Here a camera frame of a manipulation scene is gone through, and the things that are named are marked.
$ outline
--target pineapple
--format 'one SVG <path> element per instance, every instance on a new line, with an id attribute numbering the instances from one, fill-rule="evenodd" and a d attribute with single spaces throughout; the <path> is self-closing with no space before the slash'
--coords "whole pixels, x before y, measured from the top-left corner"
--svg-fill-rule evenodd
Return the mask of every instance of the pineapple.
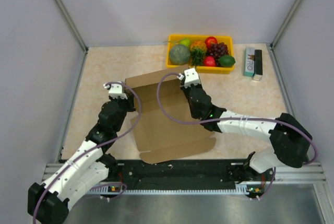
<path id="1" fill-rule="evenodd" d="M 195 40 L 190 45 L 190 56 L 192 58 L 192 66 L 202 66 L 205 54 L 207 52 L 207 46 L 203 41 Z"/>

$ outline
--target teal box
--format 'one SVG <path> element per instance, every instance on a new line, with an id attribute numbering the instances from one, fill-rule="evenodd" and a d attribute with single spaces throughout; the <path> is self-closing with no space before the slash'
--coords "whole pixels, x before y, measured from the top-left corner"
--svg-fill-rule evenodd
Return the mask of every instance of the teal box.
<path id="1" fill-rule="evenodd" d="M 254 59 L 255 59 L 255 48 L 247 47 L 245 49 L 244 56 L 244 69 L 243 75 L 248 77 L 254 76 Z"/>

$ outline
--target bunch of purple grapes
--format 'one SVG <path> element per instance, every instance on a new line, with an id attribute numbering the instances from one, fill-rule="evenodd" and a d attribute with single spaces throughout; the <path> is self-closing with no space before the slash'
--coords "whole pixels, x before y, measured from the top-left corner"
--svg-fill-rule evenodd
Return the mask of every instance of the bunch of purple grapes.
<path id="1" fill-rule="evenodd" d="M 219 44 L 212 44 L 210 49 L 208 49 L 207 51 L 207 56 L 211 55 L 212 57 L 214 57 L 217 66 L 220 66 L 218 59 L 221 56 L 228 54 L 229 54 L 228 46 L 223 42 Z"/>

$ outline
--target gray floor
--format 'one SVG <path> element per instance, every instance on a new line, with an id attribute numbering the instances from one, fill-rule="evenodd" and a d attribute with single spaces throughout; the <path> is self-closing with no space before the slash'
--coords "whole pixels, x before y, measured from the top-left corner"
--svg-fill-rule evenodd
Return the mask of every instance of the gray floor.
<path id="1" fill-rule="evenodd" d="M 243 196 L 122 196 L 107 203 L 88 199 L 66 224 L 322 224 L 311 185 L 274 185 L 259 202 Z"/>

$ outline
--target white wall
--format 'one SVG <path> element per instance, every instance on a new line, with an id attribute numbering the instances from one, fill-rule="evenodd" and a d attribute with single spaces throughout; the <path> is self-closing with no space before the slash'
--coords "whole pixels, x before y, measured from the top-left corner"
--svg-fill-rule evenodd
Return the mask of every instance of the white wall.
<path id="1" fill-rule="evenodd" d="M 155 44 L 170 33 L 271 43 L 294 0 L 63 0 L 89 46 Z"/>
<path id="2" fill-rule="evenodd" d="M 53 0 L 0 0 L 0 222 L 28 223 L 54 162 L 83 53 Z"/>
<path id="3" fill-rule="evenodd" d="M 334 192 L 334 1 L 305 0 L 277 46 L 298 119 L 319 148 Z"/>

